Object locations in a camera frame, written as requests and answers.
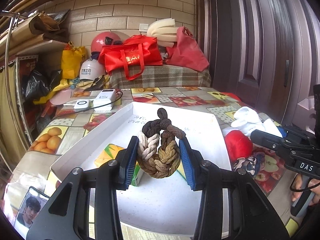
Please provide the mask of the red plush apple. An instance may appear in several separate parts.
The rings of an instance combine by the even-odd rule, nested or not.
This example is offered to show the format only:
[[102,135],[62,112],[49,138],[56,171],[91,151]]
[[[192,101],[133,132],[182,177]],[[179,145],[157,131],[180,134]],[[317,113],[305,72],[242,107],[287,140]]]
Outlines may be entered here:
[[253,143],[239,130],[233,130],[225,136],[225,144],[230,161],[247,158],[253,150]]

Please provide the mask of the braided brown rope toy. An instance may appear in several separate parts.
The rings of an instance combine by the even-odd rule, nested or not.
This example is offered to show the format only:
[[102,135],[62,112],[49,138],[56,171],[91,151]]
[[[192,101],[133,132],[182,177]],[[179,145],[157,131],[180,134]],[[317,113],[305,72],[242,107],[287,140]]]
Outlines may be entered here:
[[157,110],[157,116],[142,127],[137,162],[149,176],[161,179],[178,169],[181,154],[176,139],[184,139],[185,132],[172,124],[164,108]]

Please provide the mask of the yellow green sponge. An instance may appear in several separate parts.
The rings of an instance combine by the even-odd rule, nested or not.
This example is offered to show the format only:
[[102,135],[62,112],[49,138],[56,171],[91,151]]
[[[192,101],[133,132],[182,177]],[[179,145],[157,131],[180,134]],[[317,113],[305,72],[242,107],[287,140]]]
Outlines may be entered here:
[[285,225],[285,228],[287,229],[287,232],[289,234],[289,237],[292,237],[299,228],[299,222],[295,218],[290,218],[287,221],[287,224]]

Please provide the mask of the smartphone with photo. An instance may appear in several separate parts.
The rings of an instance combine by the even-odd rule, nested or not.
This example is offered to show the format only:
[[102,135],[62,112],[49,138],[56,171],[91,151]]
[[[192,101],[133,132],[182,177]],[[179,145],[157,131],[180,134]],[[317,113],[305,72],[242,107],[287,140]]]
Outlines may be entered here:
[[29,187],[14,222],[14,228],[24,239],[48,199],[49,196],[40,190]]

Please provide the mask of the white shallow tray box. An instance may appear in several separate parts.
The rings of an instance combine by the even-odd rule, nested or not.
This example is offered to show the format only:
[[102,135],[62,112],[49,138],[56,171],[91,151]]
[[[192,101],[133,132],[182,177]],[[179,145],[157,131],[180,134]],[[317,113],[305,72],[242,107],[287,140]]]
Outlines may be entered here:
[[134,169],[142,178],[117,191],[120,220],[140,229],[193,235],[201,193],[184,178],[181,153],[197,150],[225,170],[231,165],[216,117],[189,109],[133,102],[114,113],[74,144],[51,167],[63,180],[72,169],[92,170],[107,146],[136,146]]

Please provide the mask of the fruit pattern tablecloth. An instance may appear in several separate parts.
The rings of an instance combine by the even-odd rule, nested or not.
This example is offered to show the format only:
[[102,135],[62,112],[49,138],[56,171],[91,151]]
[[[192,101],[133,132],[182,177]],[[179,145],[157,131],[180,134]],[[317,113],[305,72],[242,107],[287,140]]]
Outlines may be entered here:
[[[28,228],[16,221],[22,212],[24,197],[37,191],[51,195],[58,180],[64,179],[71,169],[95,168],[95,160],[109,144],[125,148],[131,137],[139,135],[143,125],[157,118],[159,103],[134,102],[125,91],[125,99],[105,120],[88,131],[84,125],[102,112],[88,111],[52,121],[49,129],[59,129],[60,144],[53,154],[28,151],[14,170],[5,194],[5,214],[17,232],[25,237]],[[200,151],[204,159],[218,167],[231,168],[227,148],[220,129],[220,120],[212,107],[187,108],[164,105],[174,126],[185,131],[189,144]],[[117,193],[120,221],[134,229],[159,235],[190,237],[196,228],[201,194],[190,189],[183,176],[155,179],[143,174],[138,185]]]

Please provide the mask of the dark wooden door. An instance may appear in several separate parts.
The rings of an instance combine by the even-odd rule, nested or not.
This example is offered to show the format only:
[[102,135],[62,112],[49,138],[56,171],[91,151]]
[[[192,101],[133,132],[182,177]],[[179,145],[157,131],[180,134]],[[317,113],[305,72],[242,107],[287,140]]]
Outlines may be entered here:
[[313,129],[319,0],[196,0],[211,85],[282,125]]

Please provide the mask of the white power bank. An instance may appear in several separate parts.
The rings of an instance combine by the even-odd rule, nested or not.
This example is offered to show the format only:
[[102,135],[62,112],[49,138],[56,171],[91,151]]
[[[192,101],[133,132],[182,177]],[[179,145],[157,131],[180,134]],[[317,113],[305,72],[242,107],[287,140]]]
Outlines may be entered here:
[[111,111],[116,101],[115,89],[102,90],[93,100],[93,108],[95,111]]

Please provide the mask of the black plastic bag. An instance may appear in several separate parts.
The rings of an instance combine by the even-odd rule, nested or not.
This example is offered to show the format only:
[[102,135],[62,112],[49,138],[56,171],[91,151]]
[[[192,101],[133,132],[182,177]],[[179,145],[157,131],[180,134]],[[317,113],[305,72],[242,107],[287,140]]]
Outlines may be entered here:
[[22,77],[22,96],[25,101],[39,99],[47,96],[62,79],[62,70],[54,70],[51,76],[39,72],[34,69],[29,75]]

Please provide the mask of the dark red fabric bag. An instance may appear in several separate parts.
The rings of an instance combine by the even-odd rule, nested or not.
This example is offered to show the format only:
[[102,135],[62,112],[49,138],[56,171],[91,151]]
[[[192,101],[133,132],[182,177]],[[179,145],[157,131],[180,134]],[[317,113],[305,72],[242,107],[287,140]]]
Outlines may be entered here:
[[192,33],[186,27],[179,27],[176,35],[175,45],[172,48],[166,48],[168,57],[165,59],[165,63],[197,72],[204,71],[209,66],[209,62]]

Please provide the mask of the white safety helmet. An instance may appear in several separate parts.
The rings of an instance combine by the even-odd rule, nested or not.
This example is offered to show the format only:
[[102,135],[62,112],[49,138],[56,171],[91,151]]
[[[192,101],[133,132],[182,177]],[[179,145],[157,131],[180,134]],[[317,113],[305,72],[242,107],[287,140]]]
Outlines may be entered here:
[[98,60],[88,59],[84,61],[80,68],[80,80],[95,80],[97,77],[106,74],[105,67]]

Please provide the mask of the plaid blanket covered bench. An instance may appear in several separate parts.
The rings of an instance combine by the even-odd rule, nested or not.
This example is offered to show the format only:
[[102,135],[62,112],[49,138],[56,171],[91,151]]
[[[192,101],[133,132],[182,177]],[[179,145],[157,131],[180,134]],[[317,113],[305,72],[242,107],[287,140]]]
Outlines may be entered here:
[[151,87],[210,87],[211,76],[206,68],[202,72],[172,65],[146,66],[144,72],[129,81],[123,70],[118,69],[109,75],[111,88],[151,88]]

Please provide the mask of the cream foam roll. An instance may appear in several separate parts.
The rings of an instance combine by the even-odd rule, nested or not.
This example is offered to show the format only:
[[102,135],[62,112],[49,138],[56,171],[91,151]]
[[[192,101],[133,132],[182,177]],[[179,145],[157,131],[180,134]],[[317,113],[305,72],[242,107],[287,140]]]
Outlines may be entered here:
[[157,38],[159,46],[172,48],[175,42],[177,42],[177,31],[178,27],[175,20],[173,18],[166,18],[150,24],[146,35]]

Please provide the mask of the white round wireless charger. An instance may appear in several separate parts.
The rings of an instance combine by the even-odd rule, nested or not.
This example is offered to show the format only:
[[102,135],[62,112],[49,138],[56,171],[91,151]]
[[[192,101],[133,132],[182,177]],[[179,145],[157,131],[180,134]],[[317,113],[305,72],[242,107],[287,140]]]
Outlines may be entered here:
[[64,103],[64,106],[73,107],[76,112],[87,110],[90,107],[90,100],[89,99],[79,99],[72,102]]

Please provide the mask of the wooden wall shelf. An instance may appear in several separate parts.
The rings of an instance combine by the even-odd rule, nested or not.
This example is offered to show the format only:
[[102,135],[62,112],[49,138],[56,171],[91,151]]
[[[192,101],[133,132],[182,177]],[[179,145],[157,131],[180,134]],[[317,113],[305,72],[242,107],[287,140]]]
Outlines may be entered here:
[[43,41],[56,40],[68,43],[69,31],[64,26],[68,14],[69,10],[53,14],[39,12],[18,23],[18,26],[14,27],[11,32],[9,56],[16,55]]

